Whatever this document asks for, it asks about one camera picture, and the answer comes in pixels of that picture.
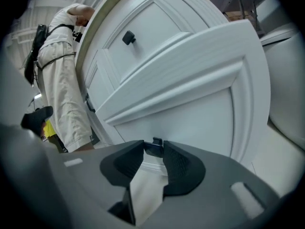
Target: white shirt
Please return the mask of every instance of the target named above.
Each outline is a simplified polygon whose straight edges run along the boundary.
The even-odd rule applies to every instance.
[[[53,30],[56,26],[60,24],[66,24],[66,25],[73,25],[75,26],[77,16],[76,15],[70,15],[67,13],[67,11],[71,8],[75,8],[81,4],[74,3],[66,8],[63,8],[60,10],[52,19],[51,23],[49,24],[49,32]],[[71,46],[73,46],[73,35],[72,30],[68,27],[59,27],[55,31],[52,32],[50,36],[47,37],[46,41],[44,42],[43,46],[45,46],[55,43],[55,42],[67,42]]]

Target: white cabinet door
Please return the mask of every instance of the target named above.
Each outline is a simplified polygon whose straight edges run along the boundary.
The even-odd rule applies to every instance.
[[[207,24],[225,22],[208,0],[121,0],[95,33],[82,67],[93,107],[98,110],[120,85],[161,52],[208,29]],[[122,41],[127,31],[135,34],[133,44]],[[123,142],[113,126],[101,123],[114,143]]]
[[[94,89],[110,96],[95,103],[96,115],[115,143],[158,137],[245,165],[251,162],[266,128],[270,80],[264,51],[249,21],[180,41],[113,87],[112,93],[107,87],[110,77],[103,73],[108,65],[100,55],[97,51],[101,74]],[[160,163],[151,156],[144,161]]]

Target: black plastic piece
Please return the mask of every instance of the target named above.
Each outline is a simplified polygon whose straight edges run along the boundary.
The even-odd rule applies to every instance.
[[[135,36],[131,31],[127,31],[126,34],[123,37],[123,42],[126,45],[129,45],[130,43],[134,43],[135,42]]]
[[[102,174],[112,185],[126,188],[123,201],[116,203],[108,212],[133,225],[135,225],[135,216],[130,194],[130,183],[143,162],[143,145],[143,140],[138,141],[105,157],[100,164]]]
[[[168,141],[164,141],[163,147],[163,162],[168,174],[168,185],[163,188],[163,198],[190,193],[203,181],[203,162]]]
[[[129,187],[143,162],[143,145],[143,140],[138,141],[101,161],[100,170],[112,185]]]
[[[94,113],[95,113],[95,109],[94,109],[94,108],[91,108],[91,106],[90,106],[90,104],[89,104],[89,102],[88,102],[88,98],[89,98],[89,94],[87,94],[86,97],[85,97],[85,102],[86,102],[86,104],[87,104],[87,106],[88,106],[88,109],[89,109],[91,112],[94,112]]]
[[[148,155],[163,158],[162,139],[154,137],[152,143],[144,142],[144,149]]]
[[[53,108],[51,106],[43,107],[33,113],[25,114],[21,121],[21,126],[40,136],[43,122],[49,119],[52,114]]]
[[[75,38],[76,42],[80,42],[82,38],[82,33],[81,32],[73,32],[73,37]]]
[[[135,225],[135,215],[133,212],[132,197],[129,187],[125,191],[123,201],[116,203],[108,210],[108,212],[132,225]]]

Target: black object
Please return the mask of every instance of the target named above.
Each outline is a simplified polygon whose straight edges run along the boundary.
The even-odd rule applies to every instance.
[[[83,27],[86,27],[86,26],[88,25],[88,23],[89,23],[89,21],[87,21],[87,23],[85,23],[85,24],[83,25]]]
[[[82,33],[81,32],[73,32],[73,37],[75,38],[74,40],[76,42],[80,42],[81,41],[81,37],[82,37]]]
[[[126,45],[129,45],[130,43],[134,43],[135,42],[135,36],[131,31],[127,31],[126,34],[123,37],[123,42]]]
[[[88,98],[89,98],[89,94],[86,95],[86,97],[85,97],[85,102],[86,102],[86,104],[87,104],[89,110],[90,110],[91,112],[94,112],[94,113],[95,113],[95,109],[94,109],[94,108],[91,108],[91,106],[90,106],[90,104],[89,104],[89,102],[88,102]]]
[[[91,140],[91,143],[92,145],[96,145],[100,140],[98,138],[98,136],[96,135],[95,131],[92,129],[91,127],[91,132],[92,132],[92,135],[90,136],[90,140]]]
[[[32,49],[27,57],[25,63],[25,69],[24,69],[24,76],[31,85],[33,85],[34,83],[34,71],[35,71],[35,66],[37,65],[37,56],[39,49],[43,46],[47,37],[50,36],[51,33],[59,27],[68,27],[72,31],[74,30],[73,25],[65,25],[65,24],[60,24],[56,26],[50,32],[48,32],[49,27],[46,25],[39,24],[37,27],[36,35],[32,44]]]
[[[152,143],[144,142],[144,149],[148,155],[163,158],[162,139],[154,137]]]
[[[101,173],[112,185],[126,188],[123,201],[116,203],[108,212],[133,225],[135,225],[135,216],[130,183],[143,162],[143,144],[143,141],[138,141],[105,157],[100,164]]]
[[[21,121],[21,126],[25,129],[31,130],[40,137],[43,122],[49,119],[52,114],[53,108],[51,106],[43,107],[33,113],[25,114]]]
[[[169,141],[164,141],[163,162],[168,174],[168,185],[163,188],[163,199],[166,196],[188,194],[203,181],[203,162]]]

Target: backpack strap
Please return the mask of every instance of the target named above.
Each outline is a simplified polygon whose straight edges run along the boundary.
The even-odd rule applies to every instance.
[[[50,36],[52,34],[53,31],[55,31],[57,28],[59,27],[68,27],[69,29],[72,30],[72,32],[74,31],[74,26],[73,25],[65,25],[65,24],[60,24],[58,26],[56,26],[52,31],[50,31],[49,33],[47,33],[47,37]]]
[[[52,59],[51,61],[47,62],[47,63],[46,63],[44,66],[42,66],[42,67],[39,67],[39,66],[38,66],[38,68],[40,68],[41,70],[43,70],[44,67],[46,67],[46,66],[48,66],[49,64],[55,62],[56,60],[61,59],[61,58],[66,57],[66,56],[70,56],[70,55],[74,55],[74,56],[75,56],[75,55],[76,55],[76,52],[71,52],[71,53],[65,54],[65,55],[63,55],[63,56],[59,56],[59,57],[57,57],[57,58],[55,58],[55,59]]]

